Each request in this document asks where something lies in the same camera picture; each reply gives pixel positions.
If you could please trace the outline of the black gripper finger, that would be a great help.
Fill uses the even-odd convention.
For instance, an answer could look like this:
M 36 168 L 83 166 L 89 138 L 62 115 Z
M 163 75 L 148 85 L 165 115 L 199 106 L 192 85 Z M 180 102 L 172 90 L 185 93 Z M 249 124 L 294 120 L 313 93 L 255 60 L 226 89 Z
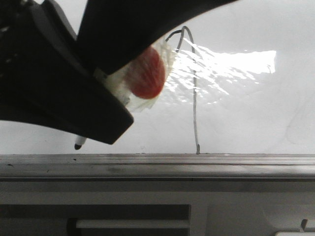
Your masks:
M 75 39 L 55 1 L 1 1 L 0 118 L 113 144 L 133 117 L 86 69 Z
M 170 30 L 227 0 L 89 0 L 77 36 L 83 57 L 112 74 Z

